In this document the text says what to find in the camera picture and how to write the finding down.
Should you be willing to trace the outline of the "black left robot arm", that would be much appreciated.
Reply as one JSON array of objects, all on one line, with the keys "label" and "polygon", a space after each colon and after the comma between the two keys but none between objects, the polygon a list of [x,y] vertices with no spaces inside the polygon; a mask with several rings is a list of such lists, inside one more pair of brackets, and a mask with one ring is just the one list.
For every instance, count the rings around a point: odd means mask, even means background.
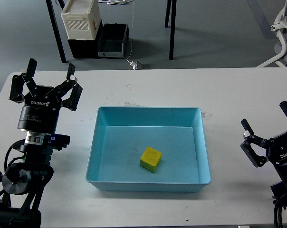
[{"label": "black left robot arm", "polygon": [[0,228],[40,227],[39,204],[54,174],[52,153],[70,143],[68,135],[56,133],[59,111],[62,107],[75,111],[83,90],[73,64],[65,81],[55,87],[35,83],[36,67],[36,60],[30,59],[26,72],[12,78],[10,100],[23,104],[18,128],[26,137],[10,146],[21,156],[5,158],[0,172]]}]

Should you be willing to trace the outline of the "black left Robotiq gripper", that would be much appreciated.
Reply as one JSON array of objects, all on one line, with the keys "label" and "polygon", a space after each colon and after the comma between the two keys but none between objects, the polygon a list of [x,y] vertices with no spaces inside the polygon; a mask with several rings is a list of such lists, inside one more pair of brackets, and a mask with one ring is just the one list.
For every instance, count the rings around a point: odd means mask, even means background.
[{"label": "black left Robotiq gripper", "polygon": [[[36,67],[37,61],[31,58],[26,72],[13,76],[9,100],[18,104],[24,102],[18,129],[36,133],[55,133],[60,108],[75,111],[83,88],[74,76],[76,67],[71,63],[65,81],[54,88],[36,85],[33,80]],[[25,96],[24,85],[29,89]]]}]

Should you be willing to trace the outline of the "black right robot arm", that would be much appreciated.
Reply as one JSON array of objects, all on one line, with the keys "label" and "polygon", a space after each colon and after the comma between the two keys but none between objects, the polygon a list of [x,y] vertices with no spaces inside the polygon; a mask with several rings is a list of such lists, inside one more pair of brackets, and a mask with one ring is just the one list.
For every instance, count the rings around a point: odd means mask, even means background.
[{"label": "black right robot arm", "polygon": [[[279,104],[287,117],[287,101]],[[274,203],[274,225],[283,227],[282,210],[287,209],[287,130],[278,136],[264,139],[256,136],[246,119],[241,121],[245,130],[244,142],[240,145],[255,167],[262,167],[271,162],[281,181],[271,185]]]}]

